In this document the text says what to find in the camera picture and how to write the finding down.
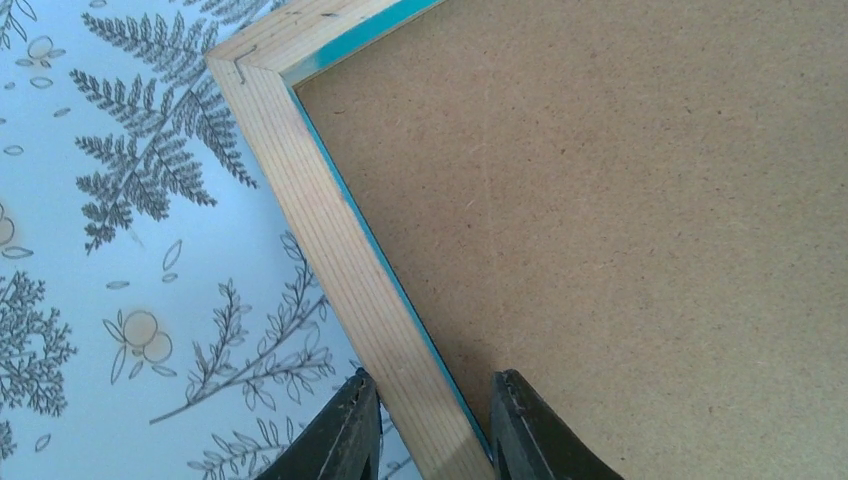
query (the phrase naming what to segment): wooden frame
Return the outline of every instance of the wooden frame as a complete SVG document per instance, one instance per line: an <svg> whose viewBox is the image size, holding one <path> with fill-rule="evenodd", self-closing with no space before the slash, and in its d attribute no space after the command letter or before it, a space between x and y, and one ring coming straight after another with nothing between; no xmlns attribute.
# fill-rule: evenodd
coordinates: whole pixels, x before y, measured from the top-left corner
<svg viewBox="0 0 848 480"><path fill-rule="evenodd" d="M424 478L485 479L485 437L292 89L441 1L292 0L206 61Z"/></svg>

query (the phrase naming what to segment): plant sprig illustration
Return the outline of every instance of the plant sprig illustration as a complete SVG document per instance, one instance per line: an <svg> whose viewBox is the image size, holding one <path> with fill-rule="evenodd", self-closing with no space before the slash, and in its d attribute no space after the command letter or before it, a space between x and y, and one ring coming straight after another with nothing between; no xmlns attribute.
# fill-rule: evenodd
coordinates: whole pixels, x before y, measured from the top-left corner
<svg viewBox="0 0 848 480"><path fill-rule="evenodd" d="M286 417L285 437L277 425L269 420L267 424L257 418L259 436L250 436L233 431L233 440L226 441L212 434L212 440L219 452L204 450L203 460L192 460L188 466L203 472L204 480L226 480L232 478L253 478L274 461L294 442L296 437L294 422Z"/></svg>
<svg viewBox="0 0 848 480"><path fill-rule="evenodd" d="M145 81L136 75L126 82L97 78L78 69L70 72L86 99L126 132L76 139L82 152L106 168L77 179L77 187L92 197L82 207L89 220L85 227L88 254L114 240L118 228L128 230L133 209L162 221L169 217L172 196L199 206L217 204L204 187L202 164L185 149L191 138L209 148L240 183L258 188L236 149L232 112L206 72L203 55L217 40L217 21L198 19L187 25L180 13L170 22L158 14L155 18L145 14L141 19L121 19L84 13L82 20L89 31L152 66L159 76ZM161 95L158 82L167 85Z"/></svg>
<svg viewBox="0 0 848 480"><path fill-rule="evenodd" d="M26 29L21 25L20 13L29 17L33 22L38 21L32 5L27 0L0 0L0 50L9 49L12 42L9 38L9 30L14 30L24 42L27 41Z"/></svg>
<svg viewBox="0 0 848 480"><path fill-rule="evenodd" d="M26 272L0 276L0 413L26 406L57 417L68 404L61 367L77 348L68 341L71 328L59 325L59 310L36 310L44 292L44 282ZM15 449L11 425L0 422L0 460Z"/></svg>
<svg viewBox="0 0 848 480"><path fill-rule="evenodd" d="M241 295L232 280L219 284L218 290L226 300L223 308L215 309L218 340L204 349L194 342L197 371L188 374L189 384L183 406L154 418L151 424L161 422L203 402L218 392L240 387L247 407L252 411L258 404L276 410L277 404L268 391L269 384L284 385L293 402L300 403L302 392L313 393L311 383L335 373L331 365L332 353L327 347L318 347L320 328L313 316L327 318L327 298L321 295L314 303L307 298L309 289L318 288L318 280L309 266L300 246L290 232L281 235L286 253L298 262L295 283L287 283L283 301L276 314L267 315L268 328L256 345L256 356L246 358L244 366L236 367L231 361L234 347L245 343L248 331L242 327L242 317L252 310L242 304ZM303 348L284 358L277 358L276 350L296 332L307 332Z"/></svg>

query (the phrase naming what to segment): botanical print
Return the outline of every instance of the botanical print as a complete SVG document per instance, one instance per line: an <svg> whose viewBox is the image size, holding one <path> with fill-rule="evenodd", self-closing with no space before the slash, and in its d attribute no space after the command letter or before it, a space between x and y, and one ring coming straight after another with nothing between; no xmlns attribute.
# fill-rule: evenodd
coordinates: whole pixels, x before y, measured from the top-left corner
<svg viewBox="0 0 848 480"><path fill-rule="evenodd" d="M77 348L68 341L71 328L59 324L59 310L39 310L44 291L44 282L26 271L0 276L0 414L26 407L58 417L68 406L62 366ZM10 422L0 420L0 465L17 447Z"/></svg>
<svg viewBox="0 0 848 480"><path fill-rule="evenodd" d="M4 480L253 480L359 365L203 61L285 3L0 0Z"/></svg>
<svg viewBox="0 0 848 480"><path fill-rule="evenodd" d="M213 9L213 15L228 13L224 7ZM76 139L77 147L106 169L77 178L77 187L92 198L82 207L89 220L87 253L111 242L118 228L128 230L133 209L162 221L169 217L172 196L200 206L218 203L205 189L203 163L185 148L189 139L202 140L233 177L258 188L235 148L235 119L206 72L203 55L218 39L217 21L199 18L187 25L179 12L170 21L158 14L121 19L89 13L82 20L90 32L152 66L159 76L98 79L81 69L71 71L85 98L125 130ZM158 82L166 85L161 94Z"/></svg>
<svg viewBox="0 0 848 480"><path fill-rule="evenodd" d="M150 365L151 370L163 377L177 376L177 372L163 365L171 357L174 342L171 341L170 335L160 330L159 321L152 313L136 310L124 320L123 313L118 310L116 321L104 319L103 325L120 345L112 361L112 385L121 376L128 354L134 358L134 365L128 376L130 380L141 373L145 362Z"/></svg>
<svg viewBox="0 0 848 480"><path fill-rule="evenodd" d="M286 417L284 433L273 420L257 418L256 423L259 426L256 434L233 431L229 442L213 433L218 451L204 450L204 458L190 460L188 466L203 472L203 480L250 480L271 466L306 428L301 423L295 431L291 417Z"/></svg>
<svg viewBox="0 0 848 480"><path fill-rule="evenodd" d="M32 5L27 0L0 0L0 50L9 49L12 40L9 34L14 34L26 42L27 33L23 23L36 21Z"/></svg>
<svg viewBox="0 0 848 480"><path fill-rule="evenodd" d="M318 289L318 280L309 266L300 246L291 232L280 236L286 254L297 262L294 283L286 283L283 301L277 311L267 315L265 334L256 344L256 355L244 358L244 366L233 365L231 354L235 347L246 343L250 333L242 326L242 319L253 307L242 303L241 295L232 280L219 284L218 290L225 305L215 309L214 323L218 327L218 340L204 348L194 342L196 371L189 372L189 384L185 391L185 404L150 421L155 424L207 400L227 388L240 388L244 403L250 411L257 404L276 411L277 400L270 388L280 385L288 398L297 404L303 394L313 393L312 382L335 374L331 365L332 354L327 347L318 347L321 330L317 316L327 320L327 297L323 294L314 302L308 291ZM278 349L298 332L306 332L303 348L286 356L277 355Z"/></svg>
<svg viewBox="0 0 848 480"><path fill-rule="evenodd" d="M170 272L177 261L180 259L180 254L183 252L183 241L177 240L171 245L171 248L165 252L165 258L162 259L162 283L171 283L179 277L176 272Z"/></svg>
<svg viewBox="0 0 848 480"><path fill-rule="evenodd" d="M0 203L0 255L9 260L20 260L32 256L32 250L20 245L14 245L15 221L6 212L6 207Z"/></svg>

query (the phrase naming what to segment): hardboard backing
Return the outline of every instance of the hardboard backing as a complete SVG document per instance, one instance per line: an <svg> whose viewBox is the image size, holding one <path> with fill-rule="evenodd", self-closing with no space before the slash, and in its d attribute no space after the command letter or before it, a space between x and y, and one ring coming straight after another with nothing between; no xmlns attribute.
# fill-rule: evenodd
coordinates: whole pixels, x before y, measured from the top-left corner
<svg viewBox="0 0 848 480"><path fill-rule="evenodd" d="M298 93L485 429L848 478L848 7L448 0Z"/></svg>

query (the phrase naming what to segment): teal paint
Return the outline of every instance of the teal paint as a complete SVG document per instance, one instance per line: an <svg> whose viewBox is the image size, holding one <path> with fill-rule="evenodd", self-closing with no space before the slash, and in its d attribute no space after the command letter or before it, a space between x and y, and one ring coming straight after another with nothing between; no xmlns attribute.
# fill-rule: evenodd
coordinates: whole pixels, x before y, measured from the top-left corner
<svg viewBox="0 0 848 480"><path fill-rule="evenodd" d="M297 85L408 23L442 1L401 0L324 45L300 65L284 72L283 77L289 85Z"/></svg>
<svg viewBox="0 0 848 480"><path fill-rule="evenodd" d="M465 413L465 416L471 423L471 427L474 429L474 433L477 434L477 439L483 446L483 450L486 452L486 455L488 455L489 461L492 461L491 447L489 446L485 435L483 435L483 429L480 427L480 423L474 417L474 414L471 413L471 409L468 407L468 402L465 401L465 398L462 396L462 393L459 391L459 388L456 385L456 381L454 380L453 376L450 374L447 369L447 366L442 360L442 356L439 354L436 345L433 344L433 339L430 337L430 334L427 332L426 327L424 327L424 324L421 322L421 317L418 316L418 312L415 311L415 307L412 306L412 302L409 301L409 297L407 297L406 292L404 292L403 286L400 284L400 281L395 275L395 272L389 265L389 261L388 259L386 259L386 255L383 253L382 248L380 248L379 243L377 243L377 239L374 237L374 233L371 231L371 228L368 226L368 222L366 222L365 217L362 215L362 211L359 209L359 206L353 199L353 195L350 193L347 184L345 184L341 173L339 173L338 168L336 168L335 163L333 163L333 159L330 157L330 153L324 146L324 142L321 140L321 136L318 134L318 131L315 129L315 126L312 124L312 120L309 118L309 114L306 112L306 109L303 107L303 104L300 102L300 99L297 97L297 94L294 92L294 90L289 85L286 85L286 88L288 89L289 94L292 96L295 105L297 105L297 108L300 111L301 116L303 117L303 121L309 128L309 132L312 134L312 138L315 140L315 144L321 150L321 154L324 156L324 161L327 162L327 166L333 173L333 178L336 180L336 184L338 185L339 190L344 196L345 201L356 215L356 219L359 221L359 226L360 228L362 228L362 231L365 233L365 237L368 239L368 243L371 245L371 248L377 255L377 258L380 261L380 265L382 265L383 270L386 272L389 279L392 281L392 284L394 285L395 291L397 292L398 296L403 300L403 303L406 306L407 311L409 312L409 316L412 318L413 322L415 322L415 326L418 329L418 332L421 334L421 338L424 340L424 343L427 345L427 348L430 350L430 353L433 355L433 358L436 359L436 363L439 365L439 369L441 370L442 375L447 380L448 385L453 391L454 397L459 402L460 407L462 407L462 411Z"/></svg>

